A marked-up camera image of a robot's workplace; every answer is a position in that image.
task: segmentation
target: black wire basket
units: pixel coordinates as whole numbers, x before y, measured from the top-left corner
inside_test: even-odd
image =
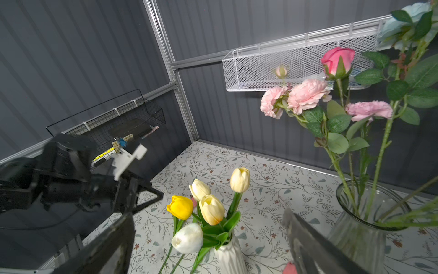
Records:
[[[93,116],[94,118],[77,124],[78,121]],[[65,133],[93,138],[97,143],[97,151],[92,162],[96,165],[99,160],[106,160],[111,154],[118,152],[122,140],[129,142],[144,138],[165,123],[163,109],[143,98],[141,91],[135,89],[73,114],[46,129],[52,136]]]

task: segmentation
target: blue flower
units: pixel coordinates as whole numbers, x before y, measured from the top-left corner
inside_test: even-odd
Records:
[[[414,23],[417,23],[423,14],[431,10],[431,5],[430,3],[415,3],[404,7],[402,10],[406,11],[411,16]],[[403,47],[403,42],[398,41],[399,38],[394,35],[401,32],[402,27],[409,25],[409,23],[398,21],[394,17],[388,19],[378,34],[378,41],[380,41],[380,44],[378,45],[377,50],[387,50],[391,48],[392,45],[394,45],[396,50],[401,50]],[[424,39],[426,41],[431,41],[435,37],[436,33],[437,28],[432,27]]]

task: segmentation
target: white ceramic vase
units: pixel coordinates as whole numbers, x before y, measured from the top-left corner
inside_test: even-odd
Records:
[[[221,274],[247,274],[244,255],[240,248],[239,239],[234,235],[231,241],[219,250],[215,250],[216,258],[218,259],[221,268]]]

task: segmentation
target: pink object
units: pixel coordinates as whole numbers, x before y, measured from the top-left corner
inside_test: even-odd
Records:
[[[190,200],[192,200],[192,203],[193,203],[193,209],[197,208],[197,206],[198,206],[198,202],[194,199],[193,196],[190,197]]]
[[[353,115],[351,121],[357,122],[368,116],[379,116],[384,118],[391,118],[392,108],[387,102],[372,101],[372,102],[358,102],[349,103],[345,106],[348,114]]]
[[[327,65],[328,67],[328,72],[326,71],[326,73],[336,75],[340,56],[342,56],[345,71],[348,72],[351,69],[351,62],[354,59],[354,50],[336,47],[332,50],[327,51],[324,57],[321,59],[321,63],[323,65]]]
[[[295,264],[288,262],[283,270],[283,274],[298,274]]]
[[[261,98],[260,110],[263,111],[265,116],[280,119],[283,114],[283,109],[274,108],[274,104],[280,96],[285,95],[287,87],[280,88],[279,86],[268,89]]]
[[[289,93],[287,103],[293,113],[300,115],[303,110],[308,110],[317,106],[320,99],[328,102],[332,99],[329,95],[330,90],[325,90],[327,82],[316,79],[304,80],[300,85],[296,85]]]

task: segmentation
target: metal wall panel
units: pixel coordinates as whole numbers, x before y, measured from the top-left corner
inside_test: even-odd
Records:
[[[163,0],[159,1],[177,60],[230,50],[387,15],[415,0]],[[432,54],[436,43],[431,45]],[[389,51],[396,58],[395,52]],[[330,159],[313,147],[314,138],[296,121],[263,116],[260,92],[227,92],[221,63],[180,71],[200,138],[266,155],[329,168]],[[355,91],[357,100],[386,100],[384,86]],[[414,189],[438,173],[437,109],[418,110],[419,127],[397,120],[385,154],[381,180]],[[384,122],[373,126],[378,154]],[[438,193],[438,186],[429,189]]]
[[[0,1],[1,158],[48,138],[45,127],[54,121],[135,88],[145,94],[169,82],[144,9],[141,0]],[[175,94],[152,101],[163,108],[166,124],[142,141],[148,152],[133,164],[146,180],[191,143]],[[57,204],[47,212],[36,202],[29,210],[0,214],[0,224],[44,226],[75,209]],[[105,204],[45,230],[0,229],[0,267],[37,269],[110,214]]]

